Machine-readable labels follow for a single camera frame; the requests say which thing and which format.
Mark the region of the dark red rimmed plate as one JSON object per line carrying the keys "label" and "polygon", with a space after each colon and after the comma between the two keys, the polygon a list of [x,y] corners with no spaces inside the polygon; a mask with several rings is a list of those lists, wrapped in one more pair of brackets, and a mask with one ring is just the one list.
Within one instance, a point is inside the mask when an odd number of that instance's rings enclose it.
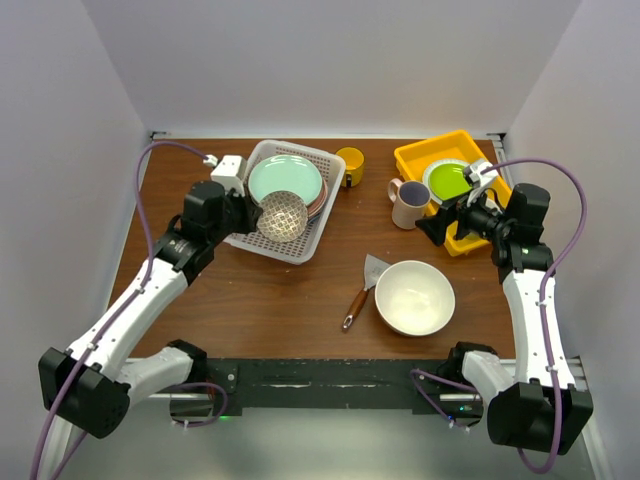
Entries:
{"label": "dark red rimmed plate", "polygon": [[263,195],[260,192],[255,193],[249,185],[246,186],[246,191],[249,198],[255,205],[259,205],[261,203]]}

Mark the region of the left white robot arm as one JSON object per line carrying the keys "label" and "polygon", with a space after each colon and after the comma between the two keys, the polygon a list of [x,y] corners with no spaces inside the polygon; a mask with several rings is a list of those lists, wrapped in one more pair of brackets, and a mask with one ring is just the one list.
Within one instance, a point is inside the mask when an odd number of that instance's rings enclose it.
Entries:
{"label": "left white robot arm", "polygon": [[206,383],[204,350],[170,342],[136,367],[125,364],[142,335],[213,261],[227,236],[256,229],[260,209],[234,181],[200,181],[155,242],[150,260],[102,318],[64,351],[38,362],[44,406],[95,438],[110,435],[138,401],[169,387],[196,392]]}

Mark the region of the small brown patterned bowl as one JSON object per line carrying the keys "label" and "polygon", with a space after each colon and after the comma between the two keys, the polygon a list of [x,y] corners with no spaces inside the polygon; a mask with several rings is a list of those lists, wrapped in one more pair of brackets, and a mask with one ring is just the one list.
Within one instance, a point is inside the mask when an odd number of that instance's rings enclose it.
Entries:
{"label": "small brown patterned bowl", "polygon": [[304,200],[297,194],[289,191],[272,192],[258,206],[262,214],[257,229],[268,240],[287,243],[296,240],[305,231],[308,210]]}

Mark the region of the white bowl patterned inside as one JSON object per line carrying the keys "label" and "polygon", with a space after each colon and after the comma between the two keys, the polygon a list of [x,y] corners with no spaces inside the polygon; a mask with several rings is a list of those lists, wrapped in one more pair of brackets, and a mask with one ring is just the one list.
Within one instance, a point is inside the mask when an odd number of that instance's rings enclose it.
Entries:
{"label": "white bowl patterned inside", "polygon": [[447,277],[416,260],[391,265],[375,287],[376,309],[396,333],[408,337],[435,334],[452,319],[456,298]]}

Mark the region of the pink mug purple interior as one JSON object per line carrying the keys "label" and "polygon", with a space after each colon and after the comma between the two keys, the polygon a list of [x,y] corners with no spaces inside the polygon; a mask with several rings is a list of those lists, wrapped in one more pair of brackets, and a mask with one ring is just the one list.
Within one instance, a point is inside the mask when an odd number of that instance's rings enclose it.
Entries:
{"label": "pink mug purple interior", "polygon": [[400,229],[412,230],[420,220],[431,200],[428,187],[419,181],[389,181],[387,194],[392,203],[392,222]]}

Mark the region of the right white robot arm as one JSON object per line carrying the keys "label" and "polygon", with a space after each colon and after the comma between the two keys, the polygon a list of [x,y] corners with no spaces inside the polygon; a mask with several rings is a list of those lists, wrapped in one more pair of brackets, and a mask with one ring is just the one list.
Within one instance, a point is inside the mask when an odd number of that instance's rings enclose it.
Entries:
{"label": "right white robot arm", "polygon": [[559,335],[555,313],[555,270],[541,242],[549,193],[521,183],[504,210],[488,197],[462,194],[444,201],[415,225],[436,246],[447,229],[476,234],[492,244],[491,259],[512,319],[516,361],[508,372],[488,346],[459,342],[435,377],[459,393],[475,391],[485,404],[490,440],[520,451],[566,454],[593,413],[593,401],[578,389]]}

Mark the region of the mint green flower plate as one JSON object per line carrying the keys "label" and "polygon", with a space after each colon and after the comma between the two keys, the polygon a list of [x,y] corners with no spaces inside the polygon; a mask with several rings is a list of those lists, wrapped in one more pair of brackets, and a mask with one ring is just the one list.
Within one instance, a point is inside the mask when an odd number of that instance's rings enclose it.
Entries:
{"label": "mint green flower plate", "polygon": [[248,190],[260,203],[267,195],[285,191],[296,194],[310,205],[321,193],[323,178],[318,168],[306,158],[279,154],[260,161],[248,179]]}

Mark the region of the pink polka dot plate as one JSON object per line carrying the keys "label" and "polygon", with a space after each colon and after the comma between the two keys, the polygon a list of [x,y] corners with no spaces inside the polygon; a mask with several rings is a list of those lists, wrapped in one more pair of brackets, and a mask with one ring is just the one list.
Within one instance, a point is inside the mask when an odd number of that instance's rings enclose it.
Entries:
{"label": "pink polka dot plate", "polygon": [[315,218],[323,209],[326,200],[327,200],[327,192],[324,192],[318,199],[309,207],[308,209],[308,220],[311,221]]}

